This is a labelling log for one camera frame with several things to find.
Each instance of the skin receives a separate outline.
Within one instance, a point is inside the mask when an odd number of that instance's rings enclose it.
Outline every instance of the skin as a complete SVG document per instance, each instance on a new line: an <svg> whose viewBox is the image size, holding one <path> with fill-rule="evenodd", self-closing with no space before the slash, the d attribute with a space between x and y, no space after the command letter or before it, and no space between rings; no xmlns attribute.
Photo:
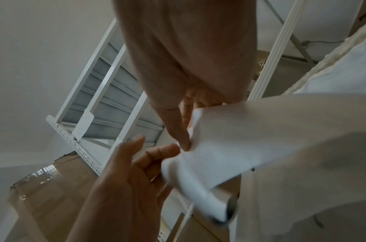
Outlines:
<svg viewBox="0 0 366 242"><path fill-rule="evenodd" d="M120 144L95 182L67 242L155 242L162 206L172 188L160 175L161 162L179 154L176 144L132 157L144 136Z"/></svg>
<svg viewBox="0 0 366 242"><path fill-rule="evenodd" d="M194 108L246 98L256 59L256 0L112 1L138 81L187 151Z"/></svg>

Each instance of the person's left hand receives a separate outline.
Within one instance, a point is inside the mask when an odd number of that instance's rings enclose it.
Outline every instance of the person's left hand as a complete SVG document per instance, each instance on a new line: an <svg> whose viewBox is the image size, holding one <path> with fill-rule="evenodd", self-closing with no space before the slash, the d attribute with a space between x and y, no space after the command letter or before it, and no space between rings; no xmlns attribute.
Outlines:
<svg viewBox="0 0 366 242"><path fill-rule="evenodd" d="M144 136L122 143L96 181L72 229L71 241L157 240L160 213L172 188L161 162L179 154L176 144L151 148L135 160Z"/></svg>

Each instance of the forearm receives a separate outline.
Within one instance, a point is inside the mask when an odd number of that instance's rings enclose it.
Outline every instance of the forearm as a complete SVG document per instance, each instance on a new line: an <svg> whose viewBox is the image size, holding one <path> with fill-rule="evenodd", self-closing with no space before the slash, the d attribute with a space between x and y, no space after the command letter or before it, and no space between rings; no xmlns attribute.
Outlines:
<svg viewBox="0 0 366 242"><path fill-rule="evenodd" d="M87 197L67 242L129 240L131 187L95 185Z"/></svg>

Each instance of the white metal shelving unit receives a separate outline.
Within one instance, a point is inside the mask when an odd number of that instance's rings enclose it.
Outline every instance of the white metal shelving unit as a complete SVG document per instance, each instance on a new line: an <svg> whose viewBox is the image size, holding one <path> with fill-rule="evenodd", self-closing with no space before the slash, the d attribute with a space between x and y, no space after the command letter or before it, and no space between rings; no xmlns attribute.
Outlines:
<svg viewBox="0 0 366 242"><path fill-rule="evenodd" d="M136 79L116 20L56 117L49 115L46 120L98 175L121 142L144 134L146 149L165 135L163 122L148 104ZM80 140L109 149L108 157L98 162Z"/></svg>

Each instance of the hand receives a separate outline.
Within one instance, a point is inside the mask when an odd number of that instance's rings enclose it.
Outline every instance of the hand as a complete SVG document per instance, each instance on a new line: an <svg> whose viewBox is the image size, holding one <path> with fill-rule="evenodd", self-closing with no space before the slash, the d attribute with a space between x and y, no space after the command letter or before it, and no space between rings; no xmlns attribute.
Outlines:
<svg viewBox="0 0 366 242"><path fill-rule="evenodd" d="M194 106L247 96L256 63L256 0L113 3L138 80L187 151Z"/></svg>
<svg viewBox="0 0 366 242"><path fill-rule="evenodd" d="M176 144L151 148L132 160L144 136L122 143L92 188L68 242L155 242L162 206L172 188L160 174L161 162L179 154Z"/></svg>

